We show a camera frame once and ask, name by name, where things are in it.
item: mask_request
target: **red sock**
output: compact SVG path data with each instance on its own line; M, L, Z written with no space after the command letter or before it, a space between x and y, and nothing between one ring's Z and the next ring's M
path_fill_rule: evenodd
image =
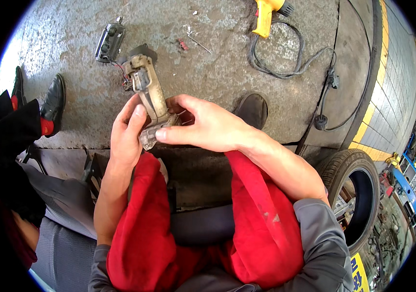
M12 101L13 111L18 110L18 98L16 95L13 95L10 100Z
M54 130L54 122L41 117L41 136L50 135Z

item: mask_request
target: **black leather shoe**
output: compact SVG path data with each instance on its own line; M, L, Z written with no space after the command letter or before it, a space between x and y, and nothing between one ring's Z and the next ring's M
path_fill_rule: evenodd
M257 91L247 92L240 101L236 115L258 130L263 129L268 117L266 96Z
M18 108L26 104L26 98L23 95L23 76L20 67L15 68L15 83L13 85L12 95L17 97Z
M65 82L59 73L54 77L53 82L46 92L46 100L41 108L40 115L46 120L52 120L54 130L47 138L54 136L60 131L62 113L65 107Z

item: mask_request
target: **gray sleeve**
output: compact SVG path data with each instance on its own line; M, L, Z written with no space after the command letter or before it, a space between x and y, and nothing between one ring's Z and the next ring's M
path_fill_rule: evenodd
M117 292L112 287L107 274L106 258L111 246L100 244L94 250L94 260L91 267L91 277L88 284L88 292Z
M269 291L352 291L349 248L333 211L318 199L299 200L294 211L300 223L305 266L291 281Z

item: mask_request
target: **yellow heat gun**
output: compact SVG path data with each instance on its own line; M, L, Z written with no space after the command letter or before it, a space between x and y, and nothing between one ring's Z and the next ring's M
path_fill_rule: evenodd
M253 31L257 35L267 38L271 29L271 14L273 11L289 17L294 7L285 0L255 0L258 5L257 28Z

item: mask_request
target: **tire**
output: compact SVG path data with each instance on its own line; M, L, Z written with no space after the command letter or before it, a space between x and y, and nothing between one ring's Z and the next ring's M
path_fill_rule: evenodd
M328 201L332 209L345 180L350 178L354 184L355 210L344 231L345 242L352 256L367 242L378 214L380 182L374 162L360 149L346 149L323 161L317 171L328 189Z

